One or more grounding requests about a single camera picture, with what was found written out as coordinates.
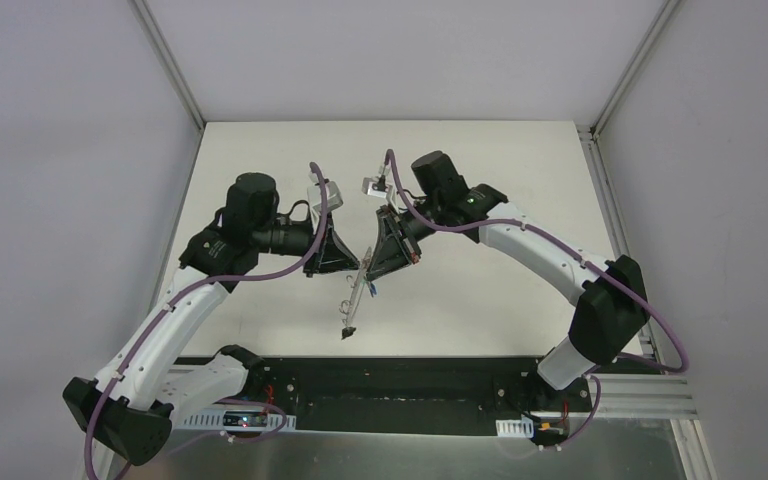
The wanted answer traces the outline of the keyring with black key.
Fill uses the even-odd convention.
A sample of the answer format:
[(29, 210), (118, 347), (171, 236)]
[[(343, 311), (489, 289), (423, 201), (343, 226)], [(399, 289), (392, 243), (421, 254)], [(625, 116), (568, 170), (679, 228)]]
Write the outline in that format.
[(351, 292), (349, 297), (343, 300), (339, 306), (339, 312), (342, 315), (342, 340), (347, 340), (356, 332), (356, 327), (354, 326), (354, 318), (357, 314), (363, 291), (367, 288), (366, 274), (371, 265), (372, 256), (373, 248), (368, 247), (360, 261), (360, 267), (357, 273), (347, 277), (347, 280), (351, 284)]

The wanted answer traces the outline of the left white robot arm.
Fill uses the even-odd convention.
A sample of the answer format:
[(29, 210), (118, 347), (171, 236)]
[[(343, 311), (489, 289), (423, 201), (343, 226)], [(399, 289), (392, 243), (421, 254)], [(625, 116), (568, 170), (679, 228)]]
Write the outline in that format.
[(238, 345), (222, 347), (207, 364), (175, 380), (167, 374), (238, 285), (263, 280), (256, 270), (261, 256), (290, 256), (285, 273), (307, 277), (359, 266), (334, 230), (333, 213), (343, 203), (339, 187), (318, 168), (311, 177), (301, 202), (306, 214), (296, 220), (279, 212), (271, 176), (239, 175), (213, 220), (189, 240), (164, 293), (124, 347), (92, 378), (69, 381), (63, 398), (84, 432), (85, 462), (99, 444), (130, 466), (145, 464), (176, 426), (228, 398), (274, 409), (265, 360)]

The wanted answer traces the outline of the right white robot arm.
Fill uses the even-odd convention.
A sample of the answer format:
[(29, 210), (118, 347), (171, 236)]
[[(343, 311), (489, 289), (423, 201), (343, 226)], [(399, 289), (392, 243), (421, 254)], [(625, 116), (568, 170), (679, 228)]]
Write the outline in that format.
[(567, 336), (539, 361), (527, 384), (536, 407), (550, 410), (563, 402), (575, 379), (612, 362), (648, 322), (641, 269), (629, 256), (610, 260), (565, 243), (494, 187), (469, 186), (441, 151), (420, 157), (411, 170), (422, 191), (416, 199), (401, 186), (393, 151), (362, 183), (364, 194), (386, 202), (376, 212), (378, 237), (366, 280), (417, 264), (420, 241), (434, 233), (462, 234), (537, 274), (574, 313)]

